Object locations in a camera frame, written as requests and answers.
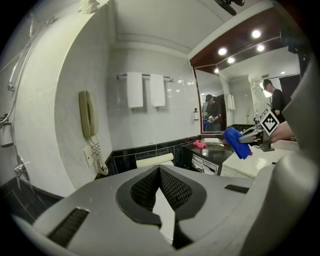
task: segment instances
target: black countertop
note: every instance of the black countertop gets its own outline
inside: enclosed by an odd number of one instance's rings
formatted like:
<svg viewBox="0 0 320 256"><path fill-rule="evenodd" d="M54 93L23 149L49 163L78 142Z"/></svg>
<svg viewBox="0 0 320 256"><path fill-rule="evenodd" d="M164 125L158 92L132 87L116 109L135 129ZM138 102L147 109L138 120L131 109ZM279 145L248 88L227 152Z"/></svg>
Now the black countertop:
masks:
<svg viewBox="0 0 320 256"><path fill-rule="evenodd" d="M208 160L214 164L222 165L234 152L231 147L207 144L205 148L198 148L193 144L184 145L185 149L192 151L195 155Z"/></svg>

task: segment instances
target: hair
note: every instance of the hair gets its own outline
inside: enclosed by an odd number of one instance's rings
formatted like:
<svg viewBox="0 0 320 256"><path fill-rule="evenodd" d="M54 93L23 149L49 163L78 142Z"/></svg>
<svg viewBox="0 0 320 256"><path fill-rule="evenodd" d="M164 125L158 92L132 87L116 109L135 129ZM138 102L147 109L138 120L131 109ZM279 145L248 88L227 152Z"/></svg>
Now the hair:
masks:
<svg viewBox="0 0 320 256"><path fill-rule="evenodd" d="M213 96L211 94L208 94L207 96L205 96L205 102L210 101L211 98L213 98Z"/></svg>
<svg viewBox="0 0 320 256"><path fill-rule="evenodd" d="M262 83L263 89L266 89L268 84L274 86L269 79L264 79L264 80L263 80L263 83Z"/></svg>

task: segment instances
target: person in black shirt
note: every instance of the person in black shirt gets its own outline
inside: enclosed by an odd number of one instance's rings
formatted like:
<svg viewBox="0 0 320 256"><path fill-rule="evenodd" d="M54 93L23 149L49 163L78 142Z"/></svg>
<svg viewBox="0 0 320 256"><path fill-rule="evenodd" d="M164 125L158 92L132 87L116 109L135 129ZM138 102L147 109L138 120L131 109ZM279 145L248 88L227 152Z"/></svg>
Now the person in black shirt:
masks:
<svg viewBox="0 0 320 256"><path fill-rule="evenodd" d="M286 121L285 117L282 115L282 111L286 107L287 103L285 100L285 96L279 89L276 89L272 82L269 79L263 80L263 88L272 94L272 112L275 113L278 118L280 124Z"/></svg>
<svg viewBox="0 0 320 256"><path fill-rule="evenodd" d="M207 125L205 131L206 132L219 132L221 130L220 127L220 117L221 117L221 108L219 103L217 102L217 98L213 97L211 94L206 96L208 99L208 106L206 107L205 112L206 118L210 125Z"/></svg>

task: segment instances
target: pink cloth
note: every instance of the pink cloth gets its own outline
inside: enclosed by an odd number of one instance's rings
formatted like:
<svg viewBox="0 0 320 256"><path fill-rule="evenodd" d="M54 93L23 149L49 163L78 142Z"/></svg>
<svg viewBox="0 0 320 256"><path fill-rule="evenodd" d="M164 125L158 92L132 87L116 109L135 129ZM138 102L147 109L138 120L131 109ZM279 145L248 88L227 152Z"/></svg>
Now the pink cloth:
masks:
<svg viewBox="0 0 320 256"><path fill-rule="evenodd" d="M203 149L203 148L206 148L207 145L204 144L201 140L196 140L193 145L197 146L198 149Z"/></svg>

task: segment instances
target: beige telephone handset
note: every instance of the beige telephone handset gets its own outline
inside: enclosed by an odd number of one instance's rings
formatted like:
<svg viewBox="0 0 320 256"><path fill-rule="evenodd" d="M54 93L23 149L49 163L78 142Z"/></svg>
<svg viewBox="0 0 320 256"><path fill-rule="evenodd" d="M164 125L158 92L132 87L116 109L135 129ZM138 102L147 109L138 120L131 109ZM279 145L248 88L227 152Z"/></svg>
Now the beige telephone handset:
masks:
<svg viewBox="0 0 320 256"><path fill-rule="evenodd" d="M92 142L90 146L95 156L98 171L103 175L108 175L109 171L107 165L102 161L101 149L97 138L99 131L98 114L88 91L83 90L79 92L79 107L83 136ZM92 136L95 136L97 142L92 140Z"/></svg>

